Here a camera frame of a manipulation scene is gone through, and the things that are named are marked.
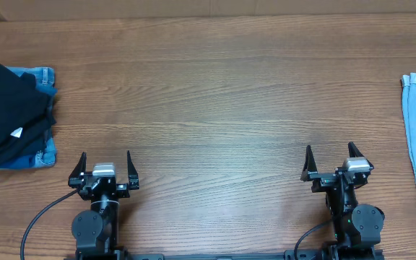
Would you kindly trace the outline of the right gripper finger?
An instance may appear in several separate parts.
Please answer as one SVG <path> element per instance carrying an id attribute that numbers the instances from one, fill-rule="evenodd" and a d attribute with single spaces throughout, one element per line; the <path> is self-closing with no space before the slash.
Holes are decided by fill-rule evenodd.
<path id="1" fill-rule="evenodd" d="M 316 162 L 312 153 L 311 146 L 308 145 L 306 147 L 305 162 L 300 179 L 301 181 L 312 181 L 314 178 L 316 178 L 318 173 L 319 172 L 316 167 Z"/>
<path id="2" fill-rule="evenodd" d="M 356 147 L 356 145 L 353 142 L 348 143 L 348 151 L 350 157 L 363 157 L 363 154 L 360 152 L 360 150 Z"/>

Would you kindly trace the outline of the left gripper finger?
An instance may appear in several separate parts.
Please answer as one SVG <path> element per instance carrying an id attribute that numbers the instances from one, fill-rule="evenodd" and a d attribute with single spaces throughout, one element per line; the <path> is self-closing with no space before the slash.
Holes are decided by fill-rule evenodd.
<path id="1" fill-rule="evenodd" d="M 83 152 L 79 162 L 71 172 L 68 180 L 68 185 L 71 188 L 81 188 L 84 185 L 84 174 L 86 172 L 86 153 Z"/>
<path id="2" fill-rule="evenodd" d="M 127 159 L 129 190 L 138 190 L 139 189 L 139 175 L 131 160 L 131 153 L 129 150 L 126 153 L 126 159 Z"/>

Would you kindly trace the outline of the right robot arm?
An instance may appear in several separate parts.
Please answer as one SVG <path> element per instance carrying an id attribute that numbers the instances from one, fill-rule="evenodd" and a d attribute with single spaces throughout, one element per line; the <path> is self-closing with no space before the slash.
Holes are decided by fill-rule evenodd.
<path id="1" fill-rule="evenodd" d="M 300 258 L 299 245 L 311 233 L 326 225 L 334 227 L 334 241 L 322 244 L 315 259 L 383 259 L 375 245 L 381 242 L 385 214 L 370 204 L 360 204 L 355 191 L 368 183 L 373 164 L 353 142 L 348 143 L 349 157 L 333 173 L 320 173 L 311 146 L 306 147 L 301 181 L 312 183 L 313 193 L 326 194 L 331 218 L 307 231 L 295 244 L 293 257 Z"/>

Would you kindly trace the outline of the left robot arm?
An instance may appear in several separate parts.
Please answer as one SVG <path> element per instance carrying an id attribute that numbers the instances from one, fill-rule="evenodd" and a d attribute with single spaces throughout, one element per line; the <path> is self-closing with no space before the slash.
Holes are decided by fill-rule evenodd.
<path id="1" fill-rule="evenodd" d="M 118 183 L 111 162 L 98 163 L 86 170 L 87 156 L 82 153 L 69 176 L 68 185 L 90 202 L 90 209 L 80 212 L 72 221 L 76 239 L 76 259 L 128 259 L 129 253 L 118 245 L 119 200 L 139 189 L 139 176 L 131 155 L 126 155 L 128 181 Z"/>

